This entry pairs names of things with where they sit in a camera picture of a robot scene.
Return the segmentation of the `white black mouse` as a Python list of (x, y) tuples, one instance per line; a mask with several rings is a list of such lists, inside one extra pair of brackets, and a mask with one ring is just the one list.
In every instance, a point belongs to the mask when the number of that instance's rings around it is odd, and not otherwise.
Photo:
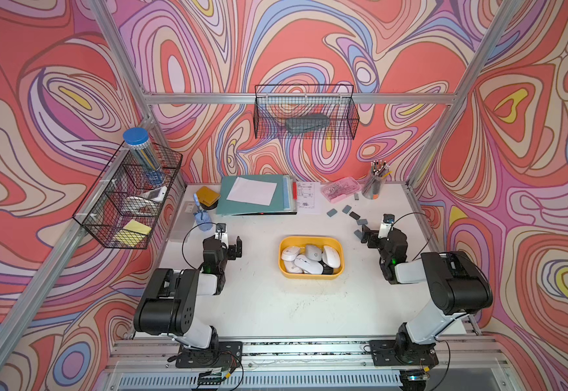
[(321, 253), (321, 265), (323, 267), (323, 275), (333, 275), (341, 267), (341, 258), (339, 252), (331, 247), (324, 246)]

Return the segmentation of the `white round mouse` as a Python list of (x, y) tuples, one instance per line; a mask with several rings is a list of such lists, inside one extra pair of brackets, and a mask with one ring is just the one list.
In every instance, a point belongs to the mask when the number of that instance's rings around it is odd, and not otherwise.
[(294, 262), (284, 262), (285, 265), (285, 269), (288, 273), (291, 274), (303, 274), (303, 270), (299, 267), (297, 267), (297, 265), (295, 265)]

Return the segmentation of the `white mouse with logo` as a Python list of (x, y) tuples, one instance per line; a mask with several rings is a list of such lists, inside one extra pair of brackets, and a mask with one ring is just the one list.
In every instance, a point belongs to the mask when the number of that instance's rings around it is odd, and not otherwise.
[(294, 264), (304, 273), (310, 275), (321, 275), (324, 271), (321, 263), (307, 258), (304, 254), (298, 255), (294, 260)]

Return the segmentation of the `yellow storage box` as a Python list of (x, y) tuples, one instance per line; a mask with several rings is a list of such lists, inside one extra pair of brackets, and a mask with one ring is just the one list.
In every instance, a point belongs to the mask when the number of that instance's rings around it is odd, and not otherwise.
[[(328, 245), (335, 248), (340, 255), (341, 258), (341, 267), (337, 272), (333, 275), (310, 275), (303, 272), (303, 274), (291, 274), (288, 273), (285, 269), (284, 261), (281, 259), (282, 250), (289, 246), (299, 246), (301, 248), (301, 254), (305, 252), (305, 246), (307, 244), (314, 244), (323, 250), (323, 247)], [(345, 269), (345, 260), (344, 260), (344, 251), (342, 249), (342, 245), (340, 242), (334, 238), (327, 237), (327, 236), (288, 236), (286, 237), (280, 244), (279, 249), (279, 259), (278, 265), (282, 274), (289, 279), (298, 279), (298, 280), (334, 280), (338, 278)]]

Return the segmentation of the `small white mouse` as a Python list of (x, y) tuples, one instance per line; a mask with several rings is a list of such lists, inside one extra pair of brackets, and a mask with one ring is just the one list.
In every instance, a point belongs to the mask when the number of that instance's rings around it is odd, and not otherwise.
[(289, 246), (282, 250), (281, 259), (284, 262), (293, 262), (301, 254), (299, 246)]

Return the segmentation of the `silver grey mouse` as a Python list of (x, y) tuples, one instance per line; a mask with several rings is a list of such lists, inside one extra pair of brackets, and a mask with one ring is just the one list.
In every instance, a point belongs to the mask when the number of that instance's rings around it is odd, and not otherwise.
[(314, 244), (307, 244), (305, 246), (304, 255), (309, 261), (313, 261), (313, 262), (321, 262), (322, 261), (322, 250), (321, 250), (321, 248), (319, 248), (318, 246), (316, 246)]

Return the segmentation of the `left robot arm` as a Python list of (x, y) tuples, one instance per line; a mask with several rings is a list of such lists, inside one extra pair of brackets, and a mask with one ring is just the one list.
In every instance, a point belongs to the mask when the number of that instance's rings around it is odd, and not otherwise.
[(242, 256), (242, 240), (228, 243), (227, 227), (216, 223), (215, 234), (202, 241), (203, 262), (196, 269), (158, 268), (148, 282), (133, 319), (136, 332), (169, 337), (180, 345), (167, 361), (178, 369), (241, 367), (242, 344), (221, 342), (215, 327), (197, 317), (197, 298), (223, 292), (230, 260)]

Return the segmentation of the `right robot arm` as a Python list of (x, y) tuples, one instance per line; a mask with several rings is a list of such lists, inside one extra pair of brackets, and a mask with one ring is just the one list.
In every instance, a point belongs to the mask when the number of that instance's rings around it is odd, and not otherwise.
[(358, 237), (362, 244), (378, 251), (384, 280), (392, 285), (425, 283), (430, 293), (430, 301), (417, 316), (401, 324), (393, 339), (369, 343), (373, 364), (435, 367), (438, 337), (468, 314), (492, 305), (489, 281), (463, 251), (420, 252), (410, 261), (408, 237), (396, 228), (391, 214), (383, 216), (378, 230), (362, 226)]

